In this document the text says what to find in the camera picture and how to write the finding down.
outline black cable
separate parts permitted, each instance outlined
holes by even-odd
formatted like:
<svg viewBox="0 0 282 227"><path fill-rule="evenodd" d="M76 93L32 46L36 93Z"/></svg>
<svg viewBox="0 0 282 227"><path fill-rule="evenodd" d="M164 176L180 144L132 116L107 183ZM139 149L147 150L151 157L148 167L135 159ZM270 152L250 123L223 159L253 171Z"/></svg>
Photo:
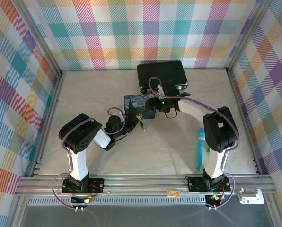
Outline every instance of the black cable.
<svg viewBox="0 0 282 227"><path fill-rule="evenodd" d="M67 176L65 176L64 178L61 179L61 184L62 184L62 185L64 185L64 184L63 184L63 181L64 181L65 178L68 179Z"/></svg>
<svg viewBox="0 0 282 227"><path fill-rule="evenodd" d="M178 116L178 112L177 112L177 110L176 110L176 109L175 109L175 112L176 112L176 115L175 115L174 117L168 117L168 116L166 115L166 112L164 112L164 113L165 113L165 116L166 116L167 118L172 119L172 118L175 118L175 117L177 117L177 116Z"/></svg>
<svg viewBox="0 0 282 227"><path fill-rule="evenodd" d="M127 134L125 135L125 136L123 136L122 138L120 138L120 139L118 139L118 140L116 140L116 142L118 142L118 141L120 141L120 140L122 140L124 137L126 137L127 136Z"/></svg>
<svg viewBox="0 0 282 227"><path fill-rule="evenodd" d="M184 179L183 179L183 183L185 184L185 179L186 178L188 178L188 177L191 177L191 176L186 176L186 177L184 177Z"/></svg>

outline small orange circuit board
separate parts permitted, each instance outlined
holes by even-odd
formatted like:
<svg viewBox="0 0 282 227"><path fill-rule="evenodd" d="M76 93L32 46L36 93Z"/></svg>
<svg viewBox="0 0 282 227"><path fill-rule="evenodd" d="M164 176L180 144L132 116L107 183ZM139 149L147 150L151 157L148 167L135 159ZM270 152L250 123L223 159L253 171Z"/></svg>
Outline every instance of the small orange circuit board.
<svg viewBox="0 0 282 227"><path fill-rule="evenodd" d="M171 190L168 189L167 197L180 197L180 190Z"/></svg>

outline connector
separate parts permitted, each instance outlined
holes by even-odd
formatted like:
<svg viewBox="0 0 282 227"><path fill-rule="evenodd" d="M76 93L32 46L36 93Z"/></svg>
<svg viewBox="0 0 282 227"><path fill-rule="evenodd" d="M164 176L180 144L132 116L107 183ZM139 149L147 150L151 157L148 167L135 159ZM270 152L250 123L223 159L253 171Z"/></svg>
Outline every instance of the connector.
<svg viewBox="0 0 282 227"><path fill-rule="evenodd" d="M160 84L158 85L158 94L165 96L164 91L163 91L163 87Z"/></svg>

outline metal vent strip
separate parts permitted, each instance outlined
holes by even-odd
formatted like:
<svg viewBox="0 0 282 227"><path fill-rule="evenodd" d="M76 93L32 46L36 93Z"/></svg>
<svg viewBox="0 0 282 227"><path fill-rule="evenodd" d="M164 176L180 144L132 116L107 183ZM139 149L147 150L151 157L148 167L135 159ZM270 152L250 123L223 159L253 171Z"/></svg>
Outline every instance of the metal vent strip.
<svg viewBox="0 0 282 227"><path fill-rule="evenodd" d="M67 204L70 198L62 198L61 200ZM92 205L203 205L206 203L205 195L186 195L179 198L167 196L97 196ZM30 197L27 205L29 206L47 206L60 205L60 203L51 197L33 196Z"/></svg>

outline aluminum rail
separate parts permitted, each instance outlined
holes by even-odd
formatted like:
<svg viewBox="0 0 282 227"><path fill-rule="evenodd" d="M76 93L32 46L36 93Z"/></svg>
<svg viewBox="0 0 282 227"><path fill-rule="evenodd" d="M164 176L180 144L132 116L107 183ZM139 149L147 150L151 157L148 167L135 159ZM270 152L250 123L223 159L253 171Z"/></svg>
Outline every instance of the aluminum rail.
<svg viewBox="0 0 282 227"><path fill-rule="evenodd" d="M202 175L91 175L90 178L104 178L104 190L98 196L165 196L168 189L180 190L181 195L190 194L215 194L217 192L189 192L183 183L186 176L201 177ZM52 180L55 175L42 175L21 178L15 196L51 196ZM236 189L261 189L263 193L275 193L275 187L270 175L259 174L237 174ZM58 195L61 194L61 178L55 182L54 189Z"/></svg>

